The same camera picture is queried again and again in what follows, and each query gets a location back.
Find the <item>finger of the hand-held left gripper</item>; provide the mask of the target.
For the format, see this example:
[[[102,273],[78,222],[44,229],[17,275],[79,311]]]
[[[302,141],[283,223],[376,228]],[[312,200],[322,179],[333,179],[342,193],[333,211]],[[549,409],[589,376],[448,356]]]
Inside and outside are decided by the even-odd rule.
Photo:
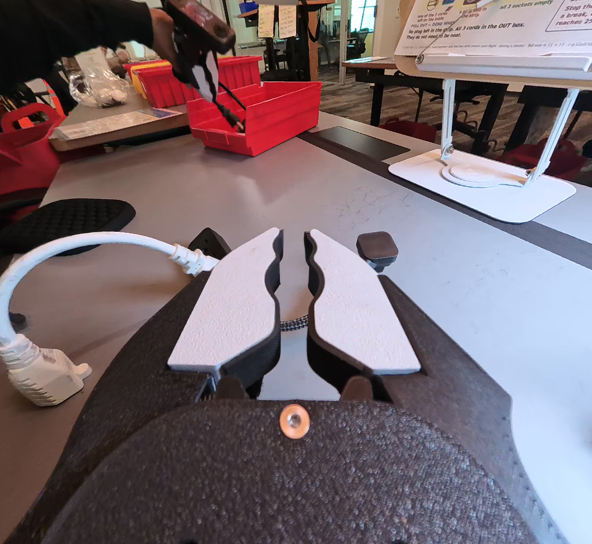
[[[218,65],[214,51],[200,52],[199,56],[191,61],[189,70],[191,85],[199,95],[207,102],[213,104],[218,96]]]

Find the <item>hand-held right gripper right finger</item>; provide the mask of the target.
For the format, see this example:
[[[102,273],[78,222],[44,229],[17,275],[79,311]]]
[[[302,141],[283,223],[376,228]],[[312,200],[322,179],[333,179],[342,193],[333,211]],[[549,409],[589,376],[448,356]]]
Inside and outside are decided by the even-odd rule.
[[[304,236],[314,346],[371,375],[408,375],[420,361],[379,279],[362,258],[312,229]]]

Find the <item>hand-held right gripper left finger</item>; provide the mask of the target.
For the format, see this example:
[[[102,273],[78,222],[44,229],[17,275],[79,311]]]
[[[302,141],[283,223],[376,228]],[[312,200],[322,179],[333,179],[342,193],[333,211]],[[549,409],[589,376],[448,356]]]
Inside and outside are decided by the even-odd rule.
[[[214,265],[167,360],[171,370],[263,377],[276,365],[283,248],[283,229],[271,228]]]

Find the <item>red plastic bin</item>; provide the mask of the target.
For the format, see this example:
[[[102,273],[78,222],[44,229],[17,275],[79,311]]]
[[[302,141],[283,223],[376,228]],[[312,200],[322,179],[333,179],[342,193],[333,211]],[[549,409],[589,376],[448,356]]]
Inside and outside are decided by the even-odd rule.
[[[319,123],[321,81],[269,81],[227,92],[218,102],[245,125],[244,132],[227,122],[218,108],[204,99],[187,102],[193,137],[205,147],[254,157],[306,132]]]
[[[218,75],[220,83],[234,90],[261,84],[258,56],[219,57]],[[184,105],[198,98],[198,92],[177,80],[172,66],[134,69],[132,75],[138,76],[140,86],[136,91],[147,99],[154,108],[169,108]]]

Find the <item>person's left forearm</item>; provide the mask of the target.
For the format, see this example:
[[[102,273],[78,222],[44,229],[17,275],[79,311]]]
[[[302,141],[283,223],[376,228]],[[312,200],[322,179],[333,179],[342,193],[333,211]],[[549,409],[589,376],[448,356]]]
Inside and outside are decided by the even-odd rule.
[[[1,95],[45,79],[55,63],[97,47],[153,44],[147,4],[132,0],[1,0]]]

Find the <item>yellow plastic bin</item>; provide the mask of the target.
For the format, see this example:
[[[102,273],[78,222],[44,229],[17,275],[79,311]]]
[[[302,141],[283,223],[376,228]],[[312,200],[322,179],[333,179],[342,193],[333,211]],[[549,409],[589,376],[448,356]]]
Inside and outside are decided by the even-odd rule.
[[[135,88],[138,88],[138,86],[140,86],[140,82],[139,82],[138,76],[132,75],[132,72],[133,72],[134,69],[138,69],[138,68],[149,68],[149,67],[160,67],[160,66],[170,67],[171,64],[170,64],[169,61],[159,59],[159,60],[130,62],[130,63],[126,63],[125,65],[123,65],[123,67],[126,69],[128,75],[129,75],[131,84]]]

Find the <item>hanging paper note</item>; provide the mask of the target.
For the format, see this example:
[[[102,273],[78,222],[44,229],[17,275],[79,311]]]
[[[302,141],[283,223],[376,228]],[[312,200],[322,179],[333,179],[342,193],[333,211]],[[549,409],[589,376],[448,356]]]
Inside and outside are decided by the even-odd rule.
[[[275,36],[275,5],[258,4],[257,37],[267,39]]]
[[[297,36],[297,5],[278,5],[278,38]]]

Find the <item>flat printed packet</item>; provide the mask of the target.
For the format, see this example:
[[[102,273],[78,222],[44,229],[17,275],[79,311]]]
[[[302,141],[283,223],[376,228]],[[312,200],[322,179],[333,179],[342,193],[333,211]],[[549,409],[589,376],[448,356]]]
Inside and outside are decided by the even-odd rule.
[[[55,127],[50,135],[50,139],[58,139],[59,141],[81,140],[181,116],[186,117],[187,114],[170,109],[149,107],[79,124],[61,125]]]

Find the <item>clear plastic bag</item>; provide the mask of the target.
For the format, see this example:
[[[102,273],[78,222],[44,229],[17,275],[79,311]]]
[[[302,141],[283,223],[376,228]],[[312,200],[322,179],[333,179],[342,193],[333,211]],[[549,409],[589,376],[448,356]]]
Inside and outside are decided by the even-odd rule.
[[[104,47],[81,52],[70,63],[69,91],[77,104],[102,109],[127,104],[130,86],[113,72]]]

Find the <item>dark wooden desk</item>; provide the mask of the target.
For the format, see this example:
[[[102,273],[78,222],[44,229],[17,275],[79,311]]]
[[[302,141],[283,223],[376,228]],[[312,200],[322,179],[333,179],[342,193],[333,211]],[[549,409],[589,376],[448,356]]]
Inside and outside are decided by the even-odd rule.
[[[408,76],[399,71],[395,59],[380,57],[365,57],[361,59],[342,62],[342,67],[355,71],[357,82],[374,84],[371,105],[371,125],[379,126],[381,121],[382,99],[384,89],[388,87],[402,87],[410,89],[423,89],[429,91],[435,89],[442,91],[442,82],[439,79],[421,76]],[[502,107],[508,88],[507,83],[492,83],[485,81],[469,81],[467,76],[457,78],[457,87],[466,88],[475,92],[475,96],[489,96],[490,99],[479,128],[491,132]]]

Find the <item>black mesh wrist pad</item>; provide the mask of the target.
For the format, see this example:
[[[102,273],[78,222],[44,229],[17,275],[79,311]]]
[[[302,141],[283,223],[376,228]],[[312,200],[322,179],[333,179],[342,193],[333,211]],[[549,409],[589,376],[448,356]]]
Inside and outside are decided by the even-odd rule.
[[[1,229],[1,257],[24,254],[58,238],[121,231],[135,216],[134,207],[124,200],[57,200]]]

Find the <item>white document stand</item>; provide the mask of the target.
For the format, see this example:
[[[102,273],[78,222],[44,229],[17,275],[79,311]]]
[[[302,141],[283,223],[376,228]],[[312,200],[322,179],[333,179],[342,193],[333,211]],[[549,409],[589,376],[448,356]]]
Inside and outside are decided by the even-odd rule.
[[[403,28],[414,0],[401,9]],[[469,207],[500,222],[529,222],[576,192],[564,180],[545,175],[573,105],[583,90],[591,90],[591,48],[574,53],[557,49],[533,55],[456,54],[424,49],[394,59],[408,76],[442,80],[443,108],[440,148],[389,166],[390,174]],[[518,82],[566,89],[566,97],[537,166],[525,170],[500,161],[456,151],[453,143],[457,78],[492,83]]]

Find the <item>red tote bag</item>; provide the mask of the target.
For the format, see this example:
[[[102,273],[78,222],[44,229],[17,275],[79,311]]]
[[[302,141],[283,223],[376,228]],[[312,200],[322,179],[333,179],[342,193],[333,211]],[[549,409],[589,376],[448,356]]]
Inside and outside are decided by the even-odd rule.
[[[37,113],[47,120],[28,128],[15,124]],[[32,189],[47,189],[60,161],[49,137],[64,117],[51,106],[35,103],[4,114],[1,118],[1,195]]]
[[[540,160],[546,142],[547,138],[544,138],[537,144],[522,144],[504,152],[499,157],[499,161],[525,170],[534,169]],[[559,140],[545,174],[571,181],[587,163],[588,158],[579,152],[572,141]]]
[[[399,118],[390,118],[379,128],[431,143],[435,142],[437,134],[434,126]]]

